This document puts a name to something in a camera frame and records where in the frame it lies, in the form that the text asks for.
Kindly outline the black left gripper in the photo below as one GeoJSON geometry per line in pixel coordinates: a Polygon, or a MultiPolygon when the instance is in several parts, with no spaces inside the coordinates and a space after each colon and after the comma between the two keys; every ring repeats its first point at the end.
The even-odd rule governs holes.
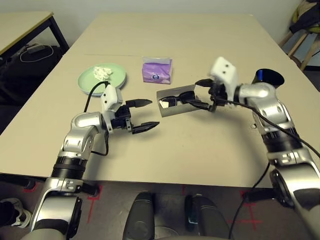
{"type": "Polygon", "coordinates": [[[128,132],[134,134],[143,133],[155,128],[160,122],[149,121],[144,122],[141,125],[133,126],[131,123],[130,108],[140,108],[151,104],[149,99],[132,99],[127,100],[125,105],[119,107],[114,114],[114,119],[111,120],[111,126],[113,129],[126,129],[128,132]]]}

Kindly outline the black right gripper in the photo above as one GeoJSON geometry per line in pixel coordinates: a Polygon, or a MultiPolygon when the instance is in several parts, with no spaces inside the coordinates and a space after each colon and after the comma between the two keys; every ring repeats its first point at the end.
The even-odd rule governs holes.
{"type": "Polygon", "coordinates": [[[226,87],[221,81],[206,78],[198,80],[195,84],[197,86],[209,88],[208,93],[212,104],[198,99],[189,100],[188,103],[193,107],[206,110],[208,112],[215,112],[217,107],[224,107],[227,104],[228,95],[226,87]]]}

